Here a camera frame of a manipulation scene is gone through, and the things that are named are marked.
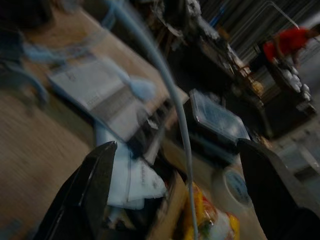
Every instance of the workbench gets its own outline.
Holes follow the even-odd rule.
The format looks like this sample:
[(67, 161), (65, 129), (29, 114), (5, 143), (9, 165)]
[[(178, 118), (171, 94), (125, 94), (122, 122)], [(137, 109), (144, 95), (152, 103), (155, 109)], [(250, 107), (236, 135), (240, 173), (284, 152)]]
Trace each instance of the workbench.
[[(106, 31), (81, 9), (73, 14), (53, 9), (53, 15), (54, 22), (48, 29), (25, 32), (26, 40), (56, 49)], [(156, 97), (146, 104), (150, 112), (168, 97), (158, 71), (110, 32), (87, 57), (103, 56), (113, 59), (130, 75), (155, 84)], [(73, 59), (68, 64), (76, 65), (81, 60)], [(52, 66), (27, 59), (23, 65), (50, 88), (47, 75), (54, 70)], [(179, 94), (181, 100), (188, 98), (181, 90)], [(50, 94), (44, 110), (34, 107), (28, 114), (21, 101), (1, 92), (0, 114), (0, 230), (13, 223), (14, 228), (6, 229), (6, 233), (10, 236), (17, 231), (10, 239), (20, 240), (37, 227), (62, 184), (93, 149), (94, 130), (54, 94)]]

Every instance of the clear plastic container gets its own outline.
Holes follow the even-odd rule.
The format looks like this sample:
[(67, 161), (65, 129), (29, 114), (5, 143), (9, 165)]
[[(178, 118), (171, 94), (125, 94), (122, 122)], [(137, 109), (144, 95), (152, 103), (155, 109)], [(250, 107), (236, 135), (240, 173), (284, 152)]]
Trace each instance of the clear plastic container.
[(197, 90), (190, 92), (193, 117), (223, 142), (237, 144), (238, 139), (250, 139), (241, 118), (213, 102)]

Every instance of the corrugated metal wall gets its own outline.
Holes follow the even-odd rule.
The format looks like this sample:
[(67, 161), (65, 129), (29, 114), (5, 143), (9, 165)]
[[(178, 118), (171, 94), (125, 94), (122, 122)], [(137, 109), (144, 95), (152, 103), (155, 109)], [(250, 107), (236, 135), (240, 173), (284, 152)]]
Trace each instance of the corrugated metal wall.
[[(293, 27), (292, 23), (275, 8), (267, 6), (271, 1), (199, 0), (199, 2), (202, 17), (208, 22), (218, 15), (224, 6), (224, 13), (218, 24), (229, 33), (232, 48), (245, 63), (256, 55), (253, 46), (257, 42), (283, 29)], [(298, 25), (320, 11), (320, 0), (274, 0), (273, 2)], [(318, 52), (320, 44), (314, 44), (311, 50), (309, 48), (301, 54), (301, 63), (308, 60), (310, 53)], [(266, 91), (274, 91), (272, 89), (274, 81), (266, 70), (258, 72), (257, 79), (264, 85)]]

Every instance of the wooden table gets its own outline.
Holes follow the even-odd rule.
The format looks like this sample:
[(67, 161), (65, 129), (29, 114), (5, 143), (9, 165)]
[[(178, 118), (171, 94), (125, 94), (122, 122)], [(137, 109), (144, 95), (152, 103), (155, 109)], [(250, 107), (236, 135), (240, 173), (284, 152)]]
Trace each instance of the wooden table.
[[(54, 26), (44, 32), (26, 32), (29, 42), (62, 48), (84, 37), (104, 31), (82, 10), (72, 15), (53, 11)], [(95, 57), (108, 56), (129, 74), (152, 81), (156, 98), (146, 104), (155, 110), (168, 96), (158, 71), (111, 33), (91, 49)], [(69, 62), (78, 64), (78, 60)], [(24, 60), (27, 70), (49, 87), (48, 64)], [(179, 91), (181, 98), (187, 95)], [(21, 226), (13, 240), (20, 240), (37, 227), (64, 181), (94, 147), (92, 126), (54, 95), (44, 111), (25, 105), (8, 93), (0, 95), (0, 234), (13, 220)]]
[[(168, 161), (176, 168), (186, 172), (185, 153), (179, 144), (171, 137), (163, 140), (163, 152)], [(242, 174), (240, 159), (231, 166)], [(192, 155), (193, 180), (201, 188), (207, 199), (218, 209), (223, 209), (213, 198), (212, 187), (213, 178), (219, 173), (220, 169), (213, 167), (210, 160), (203, 160), (196, 154)], [(237, 216), (240, 224), (240, 240), (266, 240), (266, 236), (259, 224), (255, 209), (249, 207), (243, 214)]]

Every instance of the paper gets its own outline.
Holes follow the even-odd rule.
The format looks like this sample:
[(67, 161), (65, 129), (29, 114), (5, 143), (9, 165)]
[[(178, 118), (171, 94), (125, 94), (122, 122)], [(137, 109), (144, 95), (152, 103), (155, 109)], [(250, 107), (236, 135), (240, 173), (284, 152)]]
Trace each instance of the paper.
[(128, 74), (107, 57), (49, 77), (55, 91), (100, 121), (119, 139), (128, 141), (140, 127), (137, 113), (146, 110), (125, 78)]
[(125, 143), (101, 125), (96, 130), (97, 139), (117, 142), (108, 205), (140, 210), (144, 208), (144, 199), (160, 198), (166, 193), (164, 181), (143, 160), (131, 159), (132, 153)]

